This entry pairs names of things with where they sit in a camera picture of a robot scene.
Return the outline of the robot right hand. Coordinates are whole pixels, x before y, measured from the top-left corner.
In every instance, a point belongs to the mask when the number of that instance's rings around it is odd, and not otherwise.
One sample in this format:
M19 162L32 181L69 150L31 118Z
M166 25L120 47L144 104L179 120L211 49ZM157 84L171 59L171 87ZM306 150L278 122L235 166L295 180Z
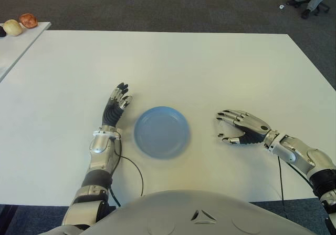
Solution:
M242 135L237 137L225 137L223 133L218 134L218 137L222 139L222 142L232 145L261 143L271 131L271 127L265 121L241 110L222 110L217 113L216 119L231 124L243 132Z

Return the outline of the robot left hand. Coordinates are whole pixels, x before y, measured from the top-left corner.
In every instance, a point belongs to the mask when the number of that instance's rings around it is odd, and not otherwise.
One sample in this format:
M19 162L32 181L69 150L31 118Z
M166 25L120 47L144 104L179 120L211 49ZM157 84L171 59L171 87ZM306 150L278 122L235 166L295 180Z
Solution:
M125 109L130 105L132 96L128 92L128 84L120 83L111 93L102 115L102 125L115 127Z

